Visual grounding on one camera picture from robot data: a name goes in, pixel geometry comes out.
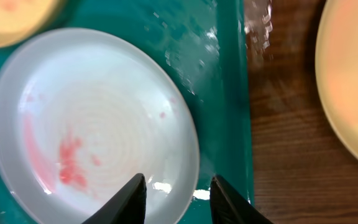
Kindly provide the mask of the light blue plate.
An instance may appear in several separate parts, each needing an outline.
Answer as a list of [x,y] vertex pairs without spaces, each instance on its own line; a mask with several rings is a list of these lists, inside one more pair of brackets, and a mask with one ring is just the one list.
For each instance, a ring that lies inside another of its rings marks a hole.
[[37,223],[81,223],[135,174],[145,222],[177,223],[195,191],[200,150],[168,75],[111,34],[38,35],[0,70],[0,175]]

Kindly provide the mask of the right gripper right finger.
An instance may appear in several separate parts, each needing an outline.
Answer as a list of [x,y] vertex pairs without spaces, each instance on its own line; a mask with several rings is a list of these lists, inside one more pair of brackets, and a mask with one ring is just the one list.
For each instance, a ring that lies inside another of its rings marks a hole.
[[209,202],[213,224],[273,224],[221,175],[212,178]]

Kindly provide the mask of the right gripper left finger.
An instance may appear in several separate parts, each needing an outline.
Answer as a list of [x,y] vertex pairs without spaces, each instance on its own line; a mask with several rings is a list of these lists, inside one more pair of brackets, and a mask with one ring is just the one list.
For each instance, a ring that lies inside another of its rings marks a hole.
[[138,173],[83,224],[144,224],[146,198],[145,177]]

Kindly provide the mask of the yellow-green plate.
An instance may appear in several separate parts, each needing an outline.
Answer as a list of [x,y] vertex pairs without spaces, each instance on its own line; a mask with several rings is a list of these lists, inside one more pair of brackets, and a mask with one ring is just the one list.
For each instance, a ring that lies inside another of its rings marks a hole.
[[47,27],[62,11],[62,0],[0,0],[0,48]]
[[316,38],[315,70],[325,115],[358,159],[358,0],[326,1]]

